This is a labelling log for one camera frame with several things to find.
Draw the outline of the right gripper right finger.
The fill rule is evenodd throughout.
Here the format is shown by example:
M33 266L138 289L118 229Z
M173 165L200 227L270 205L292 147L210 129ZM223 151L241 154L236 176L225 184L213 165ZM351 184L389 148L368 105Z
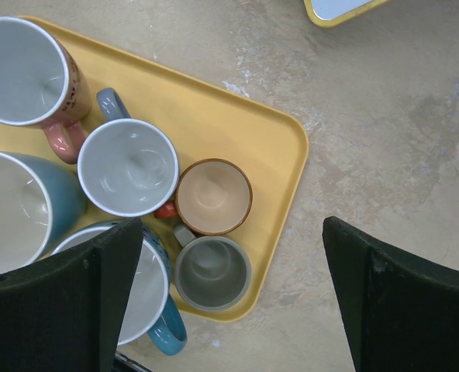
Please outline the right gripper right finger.
M459 371L459 271L331 216L323 245L357 371Z

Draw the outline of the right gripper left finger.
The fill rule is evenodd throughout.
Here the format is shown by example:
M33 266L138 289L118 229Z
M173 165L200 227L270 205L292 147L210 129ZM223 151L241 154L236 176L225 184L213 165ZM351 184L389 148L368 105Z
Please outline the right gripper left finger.
M0 371L111 371L143 223L0 274Z

